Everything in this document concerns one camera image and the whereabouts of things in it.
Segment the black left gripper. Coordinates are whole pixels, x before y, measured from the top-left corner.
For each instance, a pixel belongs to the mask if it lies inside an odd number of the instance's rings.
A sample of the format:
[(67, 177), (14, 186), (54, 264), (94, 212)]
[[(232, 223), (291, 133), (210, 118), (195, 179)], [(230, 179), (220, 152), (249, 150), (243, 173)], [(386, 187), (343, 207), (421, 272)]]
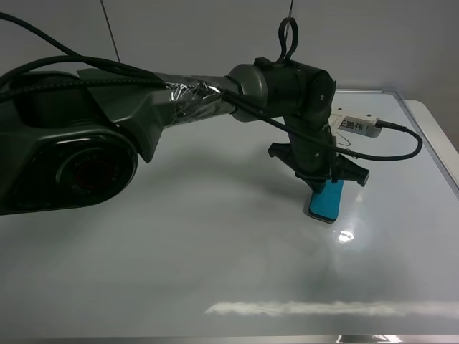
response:
[(341, 154), (324, 148), (323, 143), (336, 146), (336, 139), (332, 135), (329, 125), (316, 132), (302, 130), (319, 140), (318, 144), (290, 134), (289, 143), (272, 143), (268, 154), (278, 158), (295, 172), (295, 176), (304, 181), (315, 194), (321, 194), (326, 182), (355, 181), (365, 186), (369, 178), (369, 170), (358, 166)]

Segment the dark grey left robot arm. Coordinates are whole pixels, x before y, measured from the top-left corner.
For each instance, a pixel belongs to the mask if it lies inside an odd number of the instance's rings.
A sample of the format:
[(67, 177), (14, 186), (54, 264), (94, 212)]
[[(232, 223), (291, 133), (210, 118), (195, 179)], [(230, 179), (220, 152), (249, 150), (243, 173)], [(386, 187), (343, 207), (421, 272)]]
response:
[(282, 117), (286, 144), (268, 153), (314, 191), (364, 185), (369, 171), (333, 152), (329, 73), (264, 58), (224, 77), (155, 73), (130, 78), (87, 69), (21, 72), (1, 95), (1, 213), (92, 206), (119, 194), (149, 162), (166, 128), (230, 114)]

